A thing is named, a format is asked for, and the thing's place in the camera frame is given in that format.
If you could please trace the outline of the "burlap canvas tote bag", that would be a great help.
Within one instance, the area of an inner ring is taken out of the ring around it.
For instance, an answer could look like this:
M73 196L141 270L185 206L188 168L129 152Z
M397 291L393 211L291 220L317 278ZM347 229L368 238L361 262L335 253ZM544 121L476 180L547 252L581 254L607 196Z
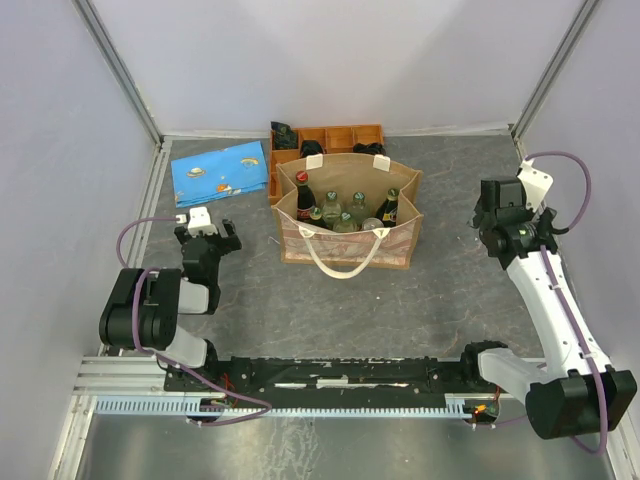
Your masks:
M407 269L424 215L423 172L381 154L316 154L276 166L272 206L281 261L313 264L338 280L367 267Z

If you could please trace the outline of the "dark green yellow-label bottle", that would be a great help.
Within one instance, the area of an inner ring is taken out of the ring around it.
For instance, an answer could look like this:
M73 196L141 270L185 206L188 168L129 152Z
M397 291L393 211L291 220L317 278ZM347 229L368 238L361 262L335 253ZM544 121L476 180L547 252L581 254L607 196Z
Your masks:
M376 211L375 217L380 220L384 227L392 228L397 224L399 190L390 188L387 191L386 199Z

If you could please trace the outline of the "red beverage can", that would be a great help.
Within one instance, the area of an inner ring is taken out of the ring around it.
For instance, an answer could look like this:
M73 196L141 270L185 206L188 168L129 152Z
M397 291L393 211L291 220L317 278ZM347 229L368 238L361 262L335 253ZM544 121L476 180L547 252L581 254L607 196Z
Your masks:
M384 228L384 224L380 219L375 217L365 219L361 225L362 231L370 231L380 228Z

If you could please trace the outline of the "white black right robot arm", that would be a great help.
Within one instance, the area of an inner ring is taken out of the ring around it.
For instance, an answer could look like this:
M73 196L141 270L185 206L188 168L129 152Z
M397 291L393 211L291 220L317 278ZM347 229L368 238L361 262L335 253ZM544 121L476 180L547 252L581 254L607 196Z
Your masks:
M637 393L629 370L617 370L590 333L563 276L554 210L535 214L516 177L485 179L472 225L489 257L520 293L544 353L544 366L501 343L483 342L458 368L467 389L498 386L520 401L542 439L616 429Z

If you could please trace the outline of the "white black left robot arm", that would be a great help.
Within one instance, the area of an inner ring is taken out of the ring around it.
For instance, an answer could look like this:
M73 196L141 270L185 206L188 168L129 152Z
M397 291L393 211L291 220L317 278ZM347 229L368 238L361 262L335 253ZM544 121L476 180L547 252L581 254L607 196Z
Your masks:
M206 222L199 229L178 226L182 267L143 275L140 268L123 268L100 317L103 344L125 350L159 354L174 368L187 367L187 379L209 390L221 378L213 343L178 325L181 315L212 315L221 295L218 284L223 256L242 248L234 223L222 221L225 233Z

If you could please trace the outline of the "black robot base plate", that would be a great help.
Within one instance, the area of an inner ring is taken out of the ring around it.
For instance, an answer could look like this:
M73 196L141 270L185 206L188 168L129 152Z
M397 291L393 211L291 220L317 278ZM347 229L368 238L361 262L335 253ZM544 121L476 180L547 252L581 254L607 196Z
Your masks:
M355 410L441 408L445 397L495 400L499 388L460 360L419 358L218 360L218 375L186 373L159 364L164 390L203 394L204 408Z

